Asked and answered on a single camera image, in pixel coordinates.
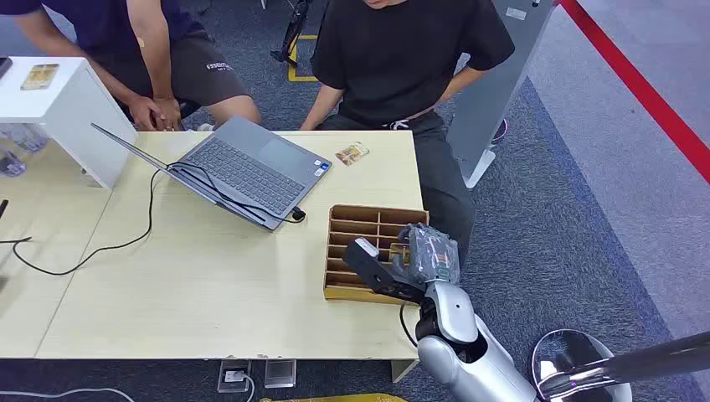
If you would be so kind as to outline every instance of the small card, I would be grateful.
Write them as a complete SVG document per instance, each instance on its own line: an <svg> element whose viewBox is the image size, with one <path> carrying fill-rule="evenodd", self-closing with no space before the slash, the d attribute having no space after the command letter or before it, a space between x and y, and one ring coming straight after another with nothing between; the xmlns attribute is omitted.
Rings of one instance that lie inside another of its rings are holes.
<svg viewBox="0 0 710 402"><path fill-rule="evenodd" d="M37 64L27 74L20 90L46 90L52 84L59 64Z"/></svg>
<svg viewBox="0 0 710 402"><path fill-rule="evenodd" d="M350 166L369 153L370 150L367 149L361 142L355 142L350 147L336 153L335 156L340 159L341 162L345 163L345 166Z"/></svg>

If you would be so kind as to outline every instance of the person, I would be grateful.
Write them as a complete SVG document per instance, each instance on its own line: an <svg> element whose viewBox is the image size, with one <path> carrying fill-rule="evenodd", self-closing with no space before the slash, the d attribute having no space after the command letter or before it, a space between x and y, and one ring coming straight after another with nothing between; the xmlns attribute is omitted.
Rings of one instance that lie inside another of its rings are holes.
<svg viewBox="0 0 710 402"><path fill-rule="evenodd" d="M77 44L43 5L74 25ZM206 107L218 125L235 115L260 122L232 67L178 0L0 0L0 14L46 54L87 58L140 130L178 129L177 99Z"/></svg>
<svg viewBox="0 0 710 402"><path fill-rule="evenodd" d="M473 203L432 109L514 49L490 0L331 0L311 58L322 85L301 129L412 130L424 209L463 265Z"/></svg>

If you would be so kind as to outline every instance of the yellow object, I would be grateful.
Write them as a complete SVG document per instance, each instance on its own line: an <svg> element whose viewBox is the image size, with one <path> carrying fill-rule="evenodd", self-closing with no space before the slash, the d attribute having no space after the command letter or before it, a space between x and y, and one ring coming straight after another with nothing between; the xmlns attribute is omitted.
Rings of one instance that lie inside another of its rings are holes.
<svg viewBox="0 0 710 402"><path fill-rule="evenodd" d="M296 44L298 43L297 41L299 39L315 40L315 39L318 39L318 35L298 35L298 39L296 39L296 42L293 44L293 49L291 50L291 53L289 54L289 57L291 57L291 60L296 59ZM291 81L291 82L316 82L316 81L318 81L318 79L316 77L314 77L313 75L303 75L303 76L296 75L296 67L294 67L293 64L289 64L289 81Z"/></svg>
<svg viewBox="0 0 710 402"><path fill-rule="evenodd" d="M407 402L402 398L387 394L365 394L349 396L327 396L325 398L272 400L262 398L260 402Z"/></svg>

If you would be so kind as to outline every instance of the drawstring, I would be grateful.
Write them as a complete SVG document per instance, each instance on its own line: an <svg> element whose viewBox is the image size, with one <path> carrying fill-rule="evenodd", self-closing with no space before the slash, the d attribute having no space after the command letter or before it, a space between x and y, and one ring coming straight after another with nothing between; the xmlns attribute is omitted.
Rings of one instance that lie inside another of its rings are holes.
<svg viewBox="0 0 710 402"><path fill-rule="evenodd" d="M409 128L409 119L397 120L394 123L382 124L382 127L389 127L390 130L401 130Z"/></svg>

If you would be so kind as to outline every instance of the sticker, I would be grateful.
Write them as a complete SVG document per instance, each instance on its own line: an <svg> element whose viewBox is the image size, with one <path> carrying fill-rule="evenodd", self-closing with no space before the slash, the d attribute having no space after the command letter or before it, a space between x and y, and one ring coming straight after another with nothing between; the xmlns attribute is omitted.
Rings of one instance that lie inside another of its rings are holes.
<svg viewBox="0 0 710 402"><path fill-rule="evenodd" d="M518 10L517 8L509 7L508 10L506 11L506 17L519 19L521 21L525 21L526 16L527 16L526 12L524 12L522 10Z"/></svg>

